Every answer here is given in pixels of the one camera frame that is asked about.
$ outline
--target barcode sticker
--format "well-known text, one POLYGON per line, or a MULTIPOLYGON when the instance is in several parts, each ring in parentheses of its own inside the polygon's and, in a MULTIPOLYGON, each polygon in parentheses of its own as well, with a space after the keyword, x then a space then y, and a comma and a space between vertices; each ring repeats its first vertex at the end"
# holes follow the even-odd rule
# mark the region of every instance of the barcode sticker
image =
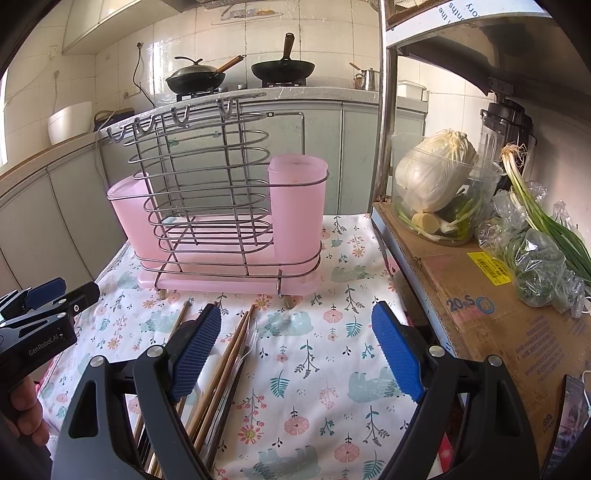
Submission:
POLYGON ((511 276, 502 262, 484 252, 473 252, 468 254, 468 257, 482 270, 493 285, 499 286, 511 283, 511 276))

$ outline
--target countertop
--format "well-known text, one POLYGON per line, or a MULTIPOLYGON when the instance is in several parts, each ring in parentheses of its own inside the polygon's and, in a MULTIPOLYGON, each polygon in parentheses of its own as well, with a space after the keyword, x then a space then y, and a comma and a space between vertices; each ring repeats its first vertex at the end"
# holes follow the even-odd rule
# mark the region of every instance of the countertop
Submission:
MULTIPOLYGON (((273 88, 256 88, 249 90, 233 90, 231 92, 215 93, 214 95, 207 95, 201 98, 193 98, 183 100, 182 102, 169 103, 158 106, 153 110, 139 113, 131 119, 144 119, 151 115, 158 115, 170 111, 172 107, 183 109, 187 105, 203 105, 211 103, 220 98, 235 98, 246 97, 243 103, 257 103, 257 102, 272 102, 272 101, 332 101, 332 102, 347 102, 359 103, 366 105, 378 105, 379 93, 367 92, 365 90, 354 90, 349 88, 337 87, 273 87, 273 88)), ((428 102, 414 100, 409 98, 398 97, 397 106, 408 110, 415 110, 423 113, 428 111, 428 102)), ((113 132, 118 131, 124 125, 128 125, 130 118, 122 120, 116 124, 111 125, 113 132)), ((100 138, 106 138, 106 128, 99 131, 100 138)))

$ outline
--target pan lid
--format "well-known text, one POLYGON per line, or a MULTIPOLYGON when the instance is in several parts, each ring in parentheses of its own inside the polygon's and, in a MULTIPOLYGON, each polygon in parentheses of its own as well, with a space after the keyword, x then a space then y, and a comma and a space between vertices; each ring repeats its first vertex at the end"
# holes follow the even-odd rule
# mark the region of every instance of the pan lid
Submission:
POLYGON ((200 65, 199 63, 201 61, 203 61, 203 59, 199 59, 199 60, 193 60, 190 59, 189 57, 175 57, 176 60, 189 60, 193 62, 193 65, 189 65, 188 67, 183 67, 181 69, 178 69, 176 72, 174 72, 170 78, 175 78, 175 77, 179 77, 181 75, 187 75, 188 73, 197 73, 197 72, 215 72, 216 68, 212 67, 211 65, 200 65))

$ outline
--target wok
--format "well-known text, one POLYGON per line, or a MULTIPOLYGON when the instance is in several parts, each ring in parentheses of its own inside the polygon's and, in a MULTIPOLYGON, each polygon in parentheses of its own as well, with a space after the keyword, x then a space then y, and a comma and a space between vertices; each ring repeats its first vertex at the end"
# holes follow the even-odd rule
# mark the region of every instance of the wok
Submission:
POLYGON ((203 59, 196 61, 188 57, 175 57, 175 59, 190 60, 193 62, 193 65, 177 70, 166 79, 166 83, 168 83, 168 87, 174 93, 178 95, 189 95, 219 87, 226 78, 224 72, 237 63, 240 63, 244 59, 244 55, 235 57, 218 69, 210 65, 200 65, 199 63, 203 59))
POLYGON ((295 39, 293 33, 288 33, 285 36, 281 60, 255 63, 252 66, 255 76, 266 83, 291 83, 304 80, 312 75, 315 67, 312 62, 290 58, 295 39))

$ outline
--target electrical outlet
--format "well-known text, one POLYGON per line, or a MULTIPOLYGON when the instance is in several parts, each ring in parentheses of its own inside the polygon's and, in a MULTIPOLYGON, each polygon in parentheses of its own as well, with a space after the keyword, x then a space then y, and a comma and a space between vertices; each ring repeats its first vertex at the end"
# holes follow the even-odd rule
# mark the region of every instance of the electrical outlet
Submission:
POLYGON ((52 60, 57 57, 57 45, 51 45, 49 47, 49 59, 52 60))

